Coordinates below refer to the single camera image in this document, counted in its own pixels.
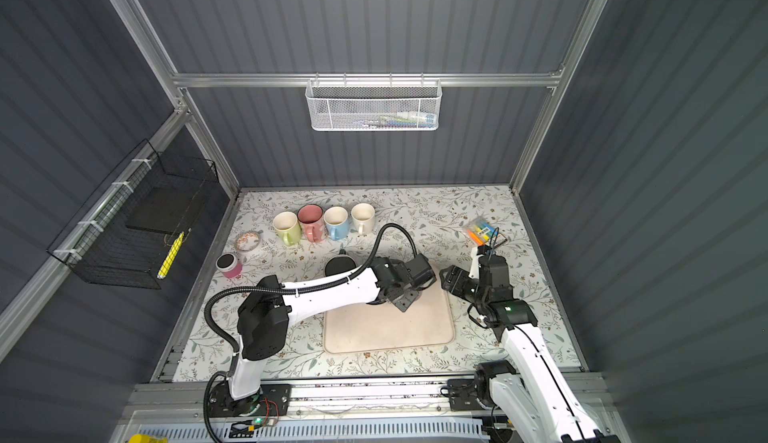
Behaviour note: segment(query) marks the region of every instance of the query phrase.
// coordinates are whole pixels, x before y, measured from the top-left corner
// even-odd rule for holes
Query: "gray wall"
[[[556,70],[586,0],[140,0],[183,73]]]
[[[0,0],[0,309],[172,107],[108,0]]]
[[[302,89],[195,88],[243,186],[508,182],[544,88],[447,88],[436,131],[310,127]]]
[[[611,0],[522,191],[635,440],[762,441],[768,0]]]
[[[108,0],[0,0],[0,308],[170,104]],[[200,156],[186,131],[170,151]],[[220,188],[160,291],[71,276],[0,363],[0,441],[106,441],[147,381],[228,200]]]

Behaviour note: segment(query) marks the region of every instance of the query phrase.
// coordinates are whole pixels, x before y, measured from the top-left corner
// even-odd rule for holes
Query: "white mesh basket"
[[[318,131],[437,130],[440,82],[422,86],[306,84],[312,129]]]

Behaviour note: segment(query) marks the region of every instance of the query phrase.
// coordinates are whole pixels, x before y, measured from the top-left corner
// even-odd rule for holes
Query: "black wire basket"
[[[86,283],[159,289],[217,184],[210,160],[152,152],[92,218],[73,216],[71,248],[63,229],[48,253]]]

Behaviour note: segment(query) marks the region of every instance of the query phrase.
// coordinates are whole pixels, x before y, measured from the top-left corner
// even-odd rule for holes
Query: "yellow cap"
[[[149,435],[133,435],[128,443],[168,443],[168,438],[157,438]]]

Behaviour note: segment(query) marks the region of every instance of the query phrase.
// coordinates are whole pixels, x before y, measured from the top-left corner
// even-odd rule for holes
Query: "blue mug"
[[[350,218],[344,208],[340,206],[328,208],[322,219],[326,222],[328,236],[333,241],[344,239],[350,234]]]

